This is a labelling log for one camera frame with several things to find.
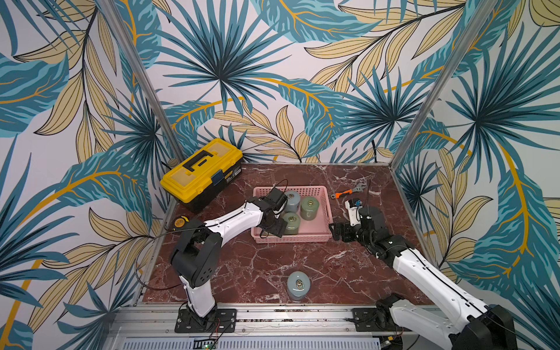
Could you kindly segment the pink plastic basket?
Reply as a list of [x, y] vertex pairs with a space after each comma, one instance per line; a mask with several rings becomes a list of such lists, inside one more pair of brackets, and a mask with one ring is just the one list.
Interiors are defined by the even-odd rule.
[[325, 186], [288, 186], [287, 191], [295, 191], [300, 198], [311, 196], [319, 201], [316, 218], [312, 221], [303, 220], [297, 235], [284, 235], [281, 238], [272, 234], [261, 234], [262, 230], [252, 228], [250, 234], [257, 244], [295, 244], [295, 243], [321, 243], [332, 238], [329, 224], [333, 223], [330, 208], [330, 197]]

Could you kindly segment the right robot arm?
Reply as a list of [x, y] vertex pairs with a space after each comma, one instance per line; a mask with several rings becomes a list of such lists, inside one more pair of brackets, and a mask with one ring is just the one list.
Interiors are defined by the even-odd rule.
[[349, 221], [329, 226], [333, 239], [357, 242], [412, 282], [442, 312], [438, 316], [392, 294], [377, 306], [400, 328], [442, 349], [517, 349], [513, 317], [505, 308], [472, 296], [439, 271], [400, 235], [390, 233], [380, 209], [349, 208]]

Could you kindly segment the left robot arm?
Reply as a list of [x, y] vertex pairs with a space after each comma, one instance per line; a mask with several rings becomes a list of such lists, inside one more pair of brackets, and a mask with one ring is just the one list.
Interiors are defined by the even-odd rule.
[[281, 238], [287, 227], [281, 218], [286, 204], [285, 193], [272, 188], [266, 196], [250, 198], [236, 210], [217, 219], [193, 220], [180, 230], [170, 264], [187, 293], [188, 308], [194, 315], [205, 319], [216, 309], [211, 277], [222, 247], [254, 227]]

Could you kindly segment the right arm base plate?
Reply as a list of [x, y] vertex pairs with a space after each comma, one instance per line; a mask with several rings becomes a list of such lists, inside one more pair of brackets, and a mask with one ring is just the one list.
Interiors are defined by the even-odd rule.
[[351, 310], [351, 322], [357, 332], [391, 332], [401, 334], [407, 328], [397, 326], [389, 312], [377, 308], [355, 308]]

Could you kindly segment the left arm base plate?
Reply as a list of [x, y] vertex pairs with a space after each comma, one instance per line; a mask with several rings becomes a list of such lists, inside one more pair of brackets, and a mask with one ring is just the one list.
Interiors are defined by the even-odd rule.
[[175, 333], [233, 333], [236, 329], [236, 309], [213, 309], [201, 317], [190, 309], [181, 309], [176, 318]]

